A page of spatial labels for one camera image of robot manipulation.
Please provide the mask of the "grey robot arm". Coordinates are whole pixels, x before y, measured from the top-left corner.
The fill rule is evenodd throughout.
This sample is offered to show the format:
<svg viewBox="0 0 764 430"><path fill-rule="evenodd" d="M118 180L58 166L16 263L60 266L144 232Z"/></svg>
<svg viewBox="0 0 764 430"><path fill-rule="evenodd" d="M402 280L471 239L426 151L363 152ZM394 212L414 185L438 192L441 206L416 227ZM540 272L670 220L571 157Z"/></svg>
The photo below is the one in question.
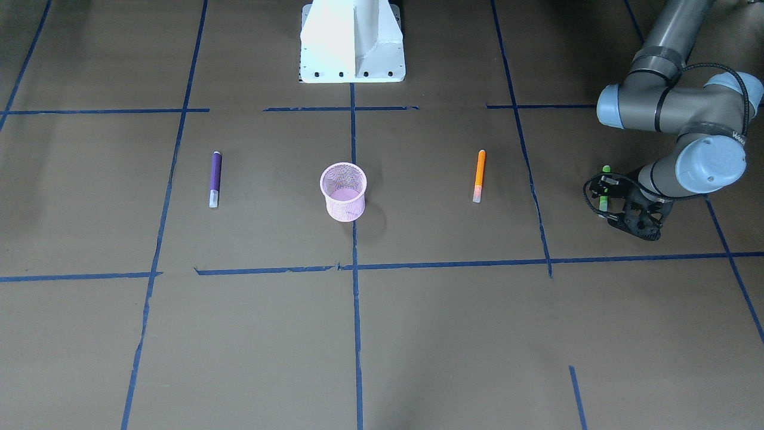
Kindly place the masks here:
<svg viewBox="0 0 764 430"><path fill-rule="evenodd" d="M762 100L755 76L716 64L720 73L701 88L680 87L710 1L668 1L629 74L599 96L603 125L620 130L675 134L674 151L627 174L604 172L589 179L592 198L622 199L620 213L592 207L609 225L657 241L676 201L698 198L735 183L747 169L748 126Z"/></svg>

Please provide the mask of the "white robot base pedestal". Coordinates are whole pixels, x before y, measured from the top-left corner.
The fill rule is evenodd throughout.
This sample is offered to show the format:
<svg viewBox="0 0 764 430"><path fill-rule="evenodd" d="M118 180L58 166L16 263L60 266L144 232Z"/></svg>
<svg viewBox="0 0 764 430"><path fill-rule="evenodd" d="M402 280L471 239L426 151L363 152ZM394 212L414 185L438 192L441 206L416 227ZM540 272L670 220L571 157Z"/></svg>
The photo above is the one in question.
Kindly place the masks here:
<svg viewBox="0 0 764 430"><path fill-rule="evenodd" d="M313 1L302 8L298 78L305 84L402 82L399 1Z"/></svg>

